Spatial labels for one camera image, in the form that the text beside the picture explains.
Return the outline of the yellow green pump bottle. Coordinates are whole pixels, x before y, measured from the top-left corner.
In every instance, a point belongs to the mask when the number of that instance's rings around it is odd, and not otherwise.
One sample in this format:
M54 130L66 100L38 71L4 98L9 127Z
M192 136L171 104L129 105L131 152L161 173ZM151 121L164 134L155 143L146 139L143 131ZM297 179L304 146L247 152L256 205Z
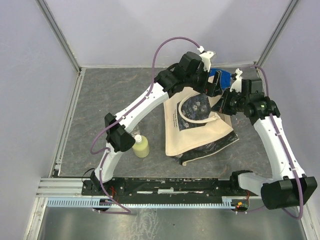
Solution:
M147 138L143 135L137 134L134 136L134 139L135 143L132 146L134 154L138 158L145 158L150 152L149 142Z

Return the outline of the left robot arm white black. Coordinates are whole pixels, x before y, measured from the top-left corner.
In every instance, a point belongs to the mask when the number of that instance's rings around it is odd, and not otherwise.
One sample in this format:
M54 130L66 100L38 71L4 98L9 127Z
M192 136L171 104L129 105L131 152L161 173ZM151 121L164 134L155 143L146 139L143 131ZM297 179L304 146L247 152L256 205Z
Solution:
M160 71L150 86L129 106L104 117L105 129L100 134L106 136L106 144L100 150L102 159L90 176L95 192L106 195L110 191L109 181L121 156L136 142L131 132L154 108L185 87L213 96L214 85L209 82L209 74L215 55L214 51L203 51L201 54L188 51L178 63Z

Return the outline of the clear square bottle dark cap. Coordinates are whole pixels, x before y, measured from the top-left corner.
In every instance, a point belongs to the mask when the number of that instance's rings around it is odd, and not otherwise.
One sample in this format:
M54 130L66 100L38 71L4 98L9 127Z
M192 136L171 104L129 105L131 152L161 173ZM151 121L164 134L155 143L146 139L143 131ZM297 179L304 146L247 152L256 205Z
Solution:
M136 126L134 127L134 129L133 129L132 132L131 132L131 135L132 135L133 137L135 137L136 135L141 135L141 130L140 130L140 127L139 127L138 125L136 125Z

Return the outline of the beige canvas tote bag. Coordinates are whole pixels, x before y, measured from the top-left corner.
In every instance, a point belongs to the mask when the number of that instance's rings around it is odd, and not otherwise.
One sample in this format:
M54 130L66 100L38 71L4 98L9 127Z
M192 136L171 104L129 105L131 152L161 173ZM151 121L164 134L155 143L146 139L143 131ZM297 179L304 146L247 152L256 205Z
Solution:
M186 87L163 103L168 157L185 166L238 141L230 116L212 110L219 99Z

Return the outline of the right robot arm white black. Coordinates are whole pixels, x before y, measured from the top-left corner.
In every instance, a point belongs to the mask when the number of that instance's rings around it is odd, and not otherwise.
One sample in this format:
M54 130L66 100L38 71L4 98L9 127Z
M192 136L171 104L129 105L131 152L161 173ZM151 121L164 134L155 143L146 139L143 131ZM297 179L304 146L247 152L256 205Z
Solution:
M301 168L286 138L280 111L263 90L262 80L235 79L223 92L213 110L225 115L244 113L258 133L268 160L272 178L255 175L248 170L232 173L229 191L236 196L246 190L261 196L269 210L302 208L318 183Z

